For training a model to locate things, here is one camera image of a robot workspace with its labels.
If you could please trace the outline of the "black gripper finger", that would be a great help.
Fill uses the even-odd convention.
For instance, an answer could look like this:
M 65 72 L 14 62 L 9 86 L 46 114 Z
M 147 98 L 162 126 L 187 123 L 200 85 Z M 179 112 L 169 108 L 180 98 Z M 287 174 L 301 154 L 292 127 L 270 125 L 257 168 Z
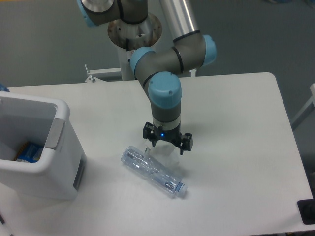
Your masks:
M 143 138 L 149 140 L 152 143 L 152 146 L 155 147 L 158 137 L 154 131 L 154 125 L 146 122 L 143 128 Z
M 192 149 L 192 134 L 191 133 L 179 133 L 173 140 L 172 144 L 180 149 L 180 155 L 183 155 L 185 151 L 191 151 Z

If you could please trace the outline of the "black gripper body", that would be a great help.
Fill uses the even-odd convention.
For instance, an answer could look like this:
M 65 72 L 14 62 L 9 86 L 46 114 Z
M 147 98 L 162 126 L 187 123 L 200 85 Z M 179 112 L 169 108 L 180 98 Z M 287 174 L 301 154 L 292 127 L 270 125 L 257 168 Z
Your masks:
M 181 124 L 179 123 L 175 128 L 171 130 L 164 130 L 162 127 L 154 127 L 154 138 L 152 139 L 152 145 L 155 146 L 157 141 L 163 140 L 178 146 L 182 143 L 182 134 L 180 132 Z

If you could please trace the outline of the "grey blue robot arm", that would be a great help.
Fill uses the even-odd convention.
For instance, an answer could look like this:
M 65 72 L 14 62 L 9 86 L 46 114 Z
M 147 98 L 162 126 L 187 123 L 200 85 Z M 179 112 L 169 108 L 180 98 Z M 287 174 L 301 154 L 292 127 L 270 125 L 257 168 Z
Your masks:
M 179 75 L 212 63 L 217 56 L 213 39 L 201 34 L 188 0 L 163 0 L 161 7 L 173 36 L 173 47 L 155 52 L 150 45 L 154 30 L 145 0 L 79 0 L 77 5 L 90 27 L 119 23 L 116 45 L 131 52 L 129 66 L 146 93 L 153 121 L 143 137 L 155 144 L 172 143 L 191 151 L 190 133 L 181 133 L 182 88 Z

